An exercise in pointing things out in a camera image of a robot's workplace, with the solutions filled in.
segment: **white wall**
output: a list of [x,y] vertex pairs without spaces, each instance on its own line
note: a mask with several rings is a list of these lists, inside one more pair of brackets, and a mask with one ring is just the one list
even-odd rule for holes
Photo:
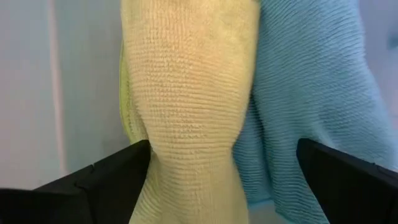
[[119,1],[0,1],[0,187],[32,189],[128,145]]
[[366,60],[398,129],[398,1],[360,0]]
[[62,173],[52,90],[49,5],[0,1],[0,186],[32,188]]
[[119,7],[118,0],[55,0],[70,172],[129,144],[119,115]]

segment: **black plastic part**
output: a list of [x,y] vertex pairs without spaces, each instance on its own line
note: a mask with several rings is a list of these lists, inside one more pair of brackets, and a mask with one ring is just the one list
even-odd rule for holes
[[398,174],[300,139],[298,163],[331,224],[398,223]]
[[0,224],[127,224],[149,161],[141,141],[35,190],[0,189]]

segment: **blue towel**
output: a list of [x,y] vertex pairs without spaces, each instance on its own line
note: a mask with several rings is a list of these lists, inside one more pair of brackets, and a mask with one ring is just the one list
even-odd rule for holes
[[292,223],[328,223],[295,156],[300,138],[397,169],[363,42],[355,1],[262,1],[252,98],[234,146],[249,206],[273,200]]

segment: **yellow microfiber cloth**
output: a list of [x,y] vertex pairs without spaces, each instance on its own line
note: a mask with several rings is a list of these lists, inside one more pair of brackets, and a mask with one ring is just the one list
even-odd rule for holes
[[148,137],[153,149],[130,223],[248,223],[232,147],[252,84],[259,3],[122,0],[121,18],[123,122],[132,142]]

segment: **hanging towel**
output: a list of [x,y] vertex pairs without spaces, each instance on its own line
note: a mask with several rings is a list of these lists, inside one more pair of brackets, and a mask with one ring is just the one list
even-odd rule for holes
[[131,223],[248,223],[232,147],[252,86],[259,3],[122,0],[121,18],[122,117],[130,135],[142,122],[153,149]]
[[131,91],[131,81],[129,79],[123,44],[119,64],[119,94],[120,117],[130,143],[134,144],[140,140],[148,139],[144,123],[138,114],[136,104],[133,102],[134,95]]
[[252,106],[234,146],[249,205],[273,200],[292,223],[328,223],[296,159],[300,138],[397,169],[358,10],[347,0],[262,1]]

